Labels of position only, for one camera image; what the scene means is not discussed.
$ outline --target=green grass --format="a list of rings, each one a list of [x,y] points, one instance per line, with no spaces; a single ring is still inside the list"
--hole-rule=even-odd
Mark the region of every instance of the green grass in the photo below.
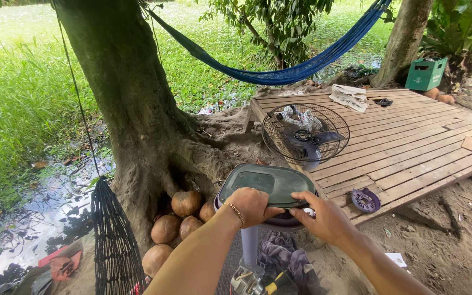
[[[218,18],[199,22],[205,4],[165,3],[160,17],[200,44],[222,64],[253,71],[267,70],[255,61],[249,36],[240,40]],[[317,31],[307,41],[311,53],[326,48],[361,15],[360,1],[337,3],[331,14],[317,17]],[[392,24],[378,22],[350,52],[322,75],[340,67],[381,58]],[[179,107],[197,111],[206,104],[236,98],[248,100],[256,86],[219,73],[191,57],[156,24],[163,66]],[[50,5],[3,7],[0,11],[0,209],[19,200],[19,187],[30,181],[30,165],[45,157],[62,158],[69,142],[80,135],[80,116],[69,68],[60,43],[56,15]],[[83,107],[92,116],[99,111],[72,51]]]

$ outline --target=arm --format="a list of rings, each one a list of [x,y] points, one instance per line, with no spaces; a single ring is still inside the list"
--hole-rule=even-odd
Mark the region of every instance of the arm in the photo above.
[[[244,187],[236,190],[227,203],[232,203],[243,215],[244,227],[250,227],[285,211],[267,208],[268,200],[266,193]],[[236,212],[222,206],[174,249],[143,294],[213,294],[229,246],[240,227]]]
[[[322,200],[308,191],[293,193],[292,197],[308,201],[316,213],[316,219],[294,208],[290,210],[291,215],[318,238],[342,249],[362,270],[378,294],[434,295],[358,231],[336,203]]]

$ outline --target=newspaper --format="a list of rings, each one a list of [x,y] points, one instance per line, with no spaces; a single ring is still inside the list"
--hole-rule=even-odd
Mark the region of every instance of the newspaper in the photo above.
[[[332,93],[329,98],[352,110],[363,113],[369,105],[365,102],[367,96],[360,93],[366,93],[365,89],[333,84]]]

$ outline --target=green crate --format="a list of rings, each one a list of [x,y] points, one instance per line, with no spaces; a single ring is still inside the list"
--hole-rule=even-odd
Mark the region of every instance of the green crate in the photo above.
[[[425,61],[424,59],[411,62],[411,68],[405,83],[406,88],[427,91],[440,85],[445,64],[447,64],[447,57],[433,58],[434,61]]]

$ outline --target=black net hammock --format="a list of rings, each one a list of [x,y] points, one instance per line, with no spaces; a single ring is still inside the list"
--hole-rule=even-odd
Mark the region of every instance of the black net hammock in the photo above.
[[[131,223],[128,221],[125,211],[123,211],[116,194],[110,189],[107,179],[100,176],[98,163],[94,154],[92,138],[89,127],[85,119],[85,112],[81,104],[78,85],[75,81],[74,70],[70,64],[70,57],[67,44],[63,36],[61,21],[56,1],[52,1],[52,6],[56,11],[59,30],[67,61],[72,74],[72,82],[78,97],[79,109],[81,112],[88,143],[90,145],[92,158],[96,171],[98,172],[98,182],[94,192],[91,194],[91,211],[94,219],[95,232],[95,294],[96,295],[141,295],[146,289],[145,273],[141,266],[140,250],[138,249]]]

